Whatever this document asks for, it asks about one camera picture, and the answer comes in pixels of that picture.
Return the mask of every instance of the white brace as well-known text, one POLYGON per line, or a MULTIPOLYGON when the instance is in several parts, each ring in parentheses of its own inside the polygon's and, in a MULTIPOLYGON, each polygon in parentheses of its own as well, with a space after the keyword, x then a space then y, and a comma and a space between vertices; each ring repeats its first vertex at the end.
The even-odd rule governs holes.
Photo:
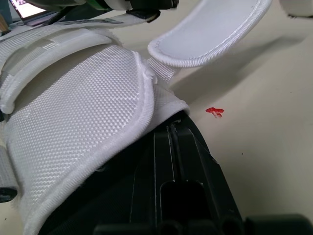
POLYGON ((180 68, 225 53, 270 2, 203 0, 149 44, 148 61, 122 48, 108 31, 149 20, 126 14, 57 23, 0 42, 0 109, 9 114, 0 133, 0 188, 19 190, 24 234, 37 234, 116 153, 173 114, 188 112, 168 82, 180 68))

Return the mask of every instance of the red paint spot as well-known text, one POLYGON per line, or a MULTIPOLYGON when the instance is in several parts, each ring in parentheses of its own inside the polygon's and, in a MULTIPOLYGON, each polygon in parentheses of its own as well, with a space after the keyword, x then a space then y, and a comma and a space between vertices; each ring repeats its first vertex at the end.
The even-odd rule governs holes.
POLYGON ((208 113, 213 114, 213 116, 215 118, 221 118, 222 117, 222 113, 224 112, 224 109, 216 109, 216 108, 212 107, 212 108, 209 108, 209 109, 207 109, 205 111, 208 112, 208 113))

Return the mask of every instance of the white padded strap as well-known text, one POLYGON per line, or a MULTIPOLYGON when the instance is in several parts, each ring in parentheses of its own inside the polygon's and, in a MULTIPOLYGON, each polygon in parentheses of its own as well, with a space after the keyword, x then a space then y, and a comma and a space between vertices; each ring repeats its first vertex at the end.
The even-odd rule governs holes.
POLYGON ((107 37, 110 35, 106 30, 92 31, 84 28, 61 30, 15 51, 2 68, 3 84, 0 88, 2 112, 6 114, 13 112, 16 97, 45 68, 82 49, 111 43, 112 40, 107 37))
POLYGON ((14 110, 14 101, 23 88, 41 71, 79 50, 99 44, 119 44, 105 28, 140 24, 153 19, 123 14, 101 20, 56 23, 5 40, 0 50, 0 109, 14 110))
POLYGON ((174 67, 207 64, 229 50, 264 16, 271 0, 201 0, 174 29, 150 42, 158 61, 174 67))

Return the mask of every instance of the velcro strap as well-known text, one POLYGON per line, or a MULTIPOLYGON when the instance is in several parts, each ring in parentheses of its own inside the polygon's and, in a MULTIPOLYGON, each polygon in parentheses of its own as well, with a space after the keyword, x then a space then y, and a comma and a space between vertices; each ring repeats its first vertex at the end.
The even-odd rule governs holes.
POLYGON ((173 67, 210 63, 249 33, 270 3, 271 0, 201 0, 175 28, 151 41, 148 51, 173 67))

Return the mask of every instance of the white table surface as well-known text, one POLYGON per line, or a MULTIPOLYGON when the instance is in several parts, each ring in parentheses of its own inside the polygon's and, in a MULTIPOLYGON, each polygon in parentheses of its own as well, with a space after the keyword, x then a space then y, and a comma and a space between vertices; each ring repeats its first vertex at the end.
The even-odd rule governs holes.
MULTIPOLYGON (((148 42, 195 3, 182 0, 177 11, 151 24, 114 33, 148 57, 148 42)), ((172 88, 190 105, 243 216, 301 213, 313 221, 313 20, 288 18, 274 0, 230 53, 210 66, 183 70, 172 88), (205 112, 210 107, 224 109, 223 117, 205 112)), ((22 234, 9 204, 0 205, 0 234, 22 234)))

